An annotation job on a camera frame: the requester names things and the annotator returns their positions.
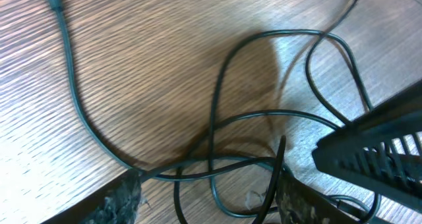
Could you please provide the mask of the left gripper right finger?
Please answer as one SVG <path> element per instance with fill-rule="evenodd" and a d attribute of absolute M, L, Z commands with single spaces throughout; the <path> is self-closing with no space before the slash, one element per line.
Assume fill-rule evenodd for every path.
<path fill-rule="evenodd" d="M 326 196 L 281 171 L 276 203 L 282 223 L 358 223 L 362 211 L 341 200 Z"/>

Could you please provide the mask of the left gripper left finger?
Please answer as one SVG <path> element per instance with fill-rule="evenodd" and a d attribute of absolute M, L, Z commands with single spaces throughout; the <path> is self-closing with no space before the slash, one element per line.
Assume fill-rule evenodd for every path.
<path fill-rule="evenodd" d="M 134 224 L 141 192 L 140 175 L 130 169 L 43 224 Z"/>

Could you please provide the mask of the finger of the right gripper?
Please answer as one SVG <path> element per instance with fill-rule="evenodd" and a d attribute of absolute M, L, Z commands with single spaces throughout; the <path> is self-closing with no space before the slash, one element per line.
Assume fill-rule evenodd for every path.
<path fill-rule="evenodd" d="M 316 168 L 421 211 L 421 83 L 320 139 Z"/>

